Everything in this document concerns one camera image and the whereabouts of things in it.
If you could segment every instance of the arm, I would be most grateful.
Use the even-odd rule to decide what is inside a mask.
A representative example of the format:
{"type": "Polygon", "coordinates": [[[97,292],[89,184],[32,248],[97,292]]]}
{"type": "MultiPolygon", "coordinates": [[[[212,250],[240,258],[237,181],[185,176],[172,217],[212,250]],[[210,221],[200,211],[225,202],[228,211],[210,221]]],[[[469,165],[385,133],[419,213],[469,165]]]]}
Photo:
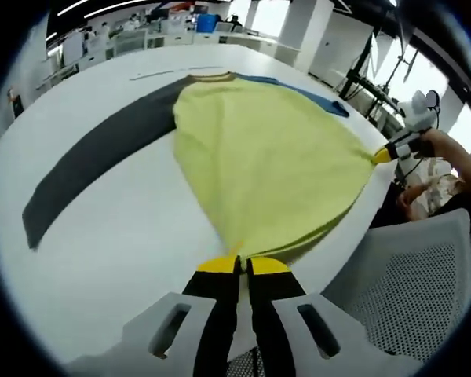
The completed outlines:
{"type": "Polygon", "coordinates": [[[437,157],[446,159],[460,174],[471,189],[471,156],[454,139],[439,130],[429,130],[422,140],[431,141],[437,157]]]}

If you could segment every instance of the table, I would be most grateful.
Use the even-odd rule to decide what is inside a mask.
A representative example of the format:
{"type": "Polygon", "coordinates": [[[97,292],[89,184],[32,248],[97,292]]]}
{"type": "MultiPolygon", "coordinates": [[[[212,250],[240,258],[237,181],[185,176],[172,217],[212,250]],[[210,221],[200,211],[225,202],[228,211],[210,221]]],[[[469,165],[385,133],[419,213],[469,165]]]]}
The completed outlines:
{"type": "MultiPolygon", "coordinates": [[[[171,46],[127,54],[70,77],[40,97],[0,140],[0,272],[31,333],[59,362],[103,353],[122,326],[169,291],[181,292],[207,259],[225,254],[173,157],[173,133],[112,168],[28,249],[22,211],[36,185],[84,134],[120,108],[188,74],[267,75],[338,99],[271,57],[242,46],[171,46]],[[134,79],[154,71],[164,75],[134,79]]],[[[344,102],[342,123],[371,151],[384,137],[344,102]]],[[[394,163],[378,166],[340,224],[292,265],[307,292],[347,262],[382,205],[394,163]]],[[[254,346],[247,291],[230,358],[254,346]]]]}

